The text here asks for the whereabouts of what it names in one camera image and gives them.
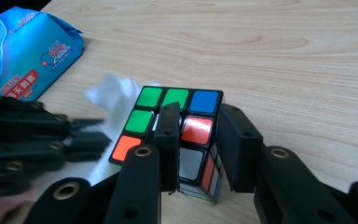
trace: green sticker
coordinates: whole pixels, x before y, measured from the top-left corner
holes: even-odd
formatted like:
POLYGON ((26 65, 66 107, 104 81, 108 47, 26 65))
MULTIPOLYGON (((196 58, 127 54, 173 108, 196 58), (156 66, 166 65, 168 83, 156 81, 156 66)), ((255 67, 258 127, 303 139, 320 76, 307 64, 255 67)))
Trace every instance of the green sticker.
POLYGON ((133 110, 127 121, 125 130, 135 133, 145 133, 152 117, 153 113, 151 111, 133 110))
POLYGON ((165 94, 164 101, 162 102, 162 105, 168 105, 171 103, 178 102, 180 109, 183 109, 186 105, 186 100, 188 96, 188 90, 184 89, 169 89, 167 91, 167 94, 165 94))
POLYGON ((154 107, 158 104, 159 96, 161 95, 161 88, 145 87, 139 95, 137 105, 154 107))

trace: wooden table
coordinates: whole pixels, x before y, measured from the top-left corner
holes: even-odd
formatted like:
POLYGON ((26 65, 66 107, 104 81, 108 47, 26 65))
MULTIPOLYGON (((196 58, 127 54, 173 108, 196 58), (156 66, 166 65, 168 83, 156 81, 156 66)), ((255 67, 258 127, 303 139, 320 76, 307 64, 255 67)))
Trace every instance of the wooden table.
MULTIPOLYGON (((358 1, 52 0, 83 32, 83 56, 39 99, 50 112, 104 118, 84 95, 111 73, 141 85, 219 89, 324 183, 358 180, 358 1)), ((253 195, 210 206, 163 194, 163 223, 258 223, 253 195)))

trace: wood grain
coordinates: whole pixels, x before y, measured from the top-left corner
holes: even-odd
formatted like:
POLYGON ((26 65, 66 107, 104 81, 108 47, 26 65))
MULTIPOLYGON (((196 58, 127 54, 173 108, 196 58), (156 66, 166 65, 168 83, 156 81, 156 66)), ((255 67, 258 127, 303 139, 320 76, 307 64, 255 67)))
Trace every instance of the wood grain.
MULTIPOLYGON (((358 1, 53 0, 83 32, 83 56, 41 98, 73 118, 105 113, 83 94, 110 73, 141 85, 219 89, 324 183, 358 180, 358 1)), ((162 198, 163 223, 257 223, 253 195, 210 206, 162 198)))

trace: rubik's cube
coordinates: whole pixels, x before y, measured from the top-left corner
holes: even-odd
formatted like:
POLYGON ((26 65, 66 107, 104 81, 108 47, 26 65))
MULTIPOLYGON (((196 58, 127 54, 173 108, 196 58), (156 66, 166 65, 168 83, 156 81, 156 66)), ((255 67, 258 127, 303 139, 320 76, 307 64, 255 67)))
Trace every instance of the rubik's cube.
POLYGON ((216 203, 224 167, 215 146, 222 91, 145 86, 131 111, 109 161, 121 165, 127 151, 152 143, 160 109, 179 103, 179 183, 189 197, 216 203))

